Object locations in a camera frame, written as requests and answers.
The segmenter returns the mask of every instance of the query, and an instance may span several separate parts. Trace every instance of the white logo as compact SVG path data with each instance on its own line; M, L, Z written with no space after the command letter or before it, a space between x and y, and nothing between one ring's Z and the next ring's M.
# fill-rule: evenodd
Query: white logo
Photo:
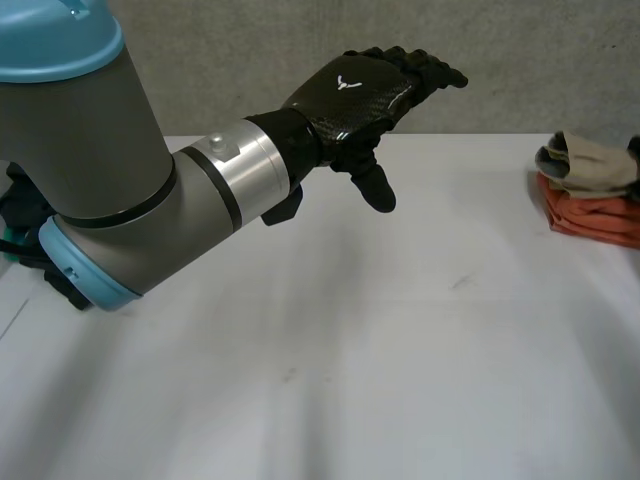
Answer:
M338 75L338 90L342 90L343 88L355 88L361 87L362 83L346 83L342 81L342 75Z

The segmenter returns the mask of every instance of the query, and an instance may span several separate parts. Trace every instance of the silver metal joint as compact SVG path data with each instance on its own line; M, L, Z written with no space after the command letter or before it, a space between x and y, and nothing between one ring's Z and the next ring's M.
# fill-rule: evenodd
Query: silver metal joint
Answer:
M257 125L242 120L195 142L229 185L242 225L289 195L289 173L280 152Z

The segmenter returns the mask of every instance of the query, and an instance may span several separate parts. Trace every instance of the black band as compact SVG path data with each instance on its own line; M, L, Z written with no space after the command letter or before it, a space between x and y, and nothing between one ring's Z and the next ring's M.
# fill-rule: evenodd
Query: black band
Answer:
M236 197L233 195L231 188L229 188L229 185L227 184L227 181L224 179L222 174L211 163L207 156L197 148L185 147L180 151L185 155L188 155L194 162L198 164L200 168L202 168L202 170L204 170L204 173L207 174L207 177L209 177L209 180L211 180L213 186L216 187L218 193L220 193L222 201L229 211L233 231L237 232L238 230L240 230L240 228L242 227L242 214L240 213L240 206L238 205Z
M128 210L123 210L122 212L114 213L113 215L98 218L73 218L67 217L66 215L62 214L59 215L69 225L80 228L108 228L122 225L123 223L135 220L142 215L146 215L162 202L164 202L164 200L171 193L171 190L173 190L173 187L176 186L177 181L178 172L176 171L176 164L172 158L171 173L169 174L169 178L167 178L167 181L164 182L164 185L162 185L162 187L160 187L160 189L156 193L154 193L144 202L139 203L135 207L131 207Z

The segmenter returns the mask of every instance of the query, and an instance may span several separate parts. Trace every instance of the black cable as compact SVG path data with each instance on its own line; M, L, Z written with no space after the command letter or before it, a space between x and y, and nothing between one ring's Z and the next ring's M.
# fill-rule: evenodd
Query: black cable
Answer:
M41 247L27 247L17 245L15 243L0 240L0 252L15 255L20 258L29 258L32 260L48 260L49 257Z

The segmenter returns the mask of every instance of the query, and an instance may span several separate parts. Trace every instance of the black rubber wrist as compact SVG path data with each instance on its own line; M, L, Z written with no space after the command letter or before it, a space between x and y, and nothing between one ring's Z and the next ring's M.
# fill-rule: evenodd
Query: black rubber wrist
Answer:
M247 117L267 134L284 160L293 192L320 164L322 144L313 127L299 112L285 108Z

